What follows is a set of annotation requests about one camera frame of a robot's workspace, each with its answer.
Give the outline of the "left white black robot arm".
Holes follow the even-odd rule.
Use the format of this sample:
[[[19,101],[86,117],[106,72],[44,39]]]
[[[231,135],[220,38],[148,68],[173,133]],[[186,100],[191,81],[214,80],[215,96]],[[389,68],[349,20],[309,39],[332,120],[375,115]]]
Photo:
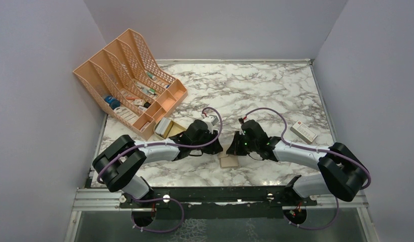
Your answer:
[[[145,163],[181,160],[191,156],[192,151],[211,155],[222,152],[219,132],[214,130],[218,122],[215,115],[196,119],[185,131],[159,142],[135,141],[122,135],[93,160],[92,166],[110,192],[121,190],[132,196],[138,206],[145,207],[152,200],[153,190],[136,175],[140,167]]]

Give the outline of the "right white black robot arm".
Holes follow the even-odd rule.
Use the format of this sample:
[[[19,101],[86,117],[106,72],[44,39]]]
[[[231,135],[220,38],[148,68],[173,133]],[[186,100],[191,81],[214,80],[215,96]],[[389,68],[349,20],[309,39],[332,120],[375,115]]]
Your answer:
[[[249,120],[234,133],[226,153],[247,156],[252,152],[262,160],[285,161],[319,171],[315,175],[297,175],[285,186],[283,199],[290,205],[314,195],[333,195],[350,202],[369,180],[367,169],[344,144],[315,147],[286,142],[268,136],[258,122]]]

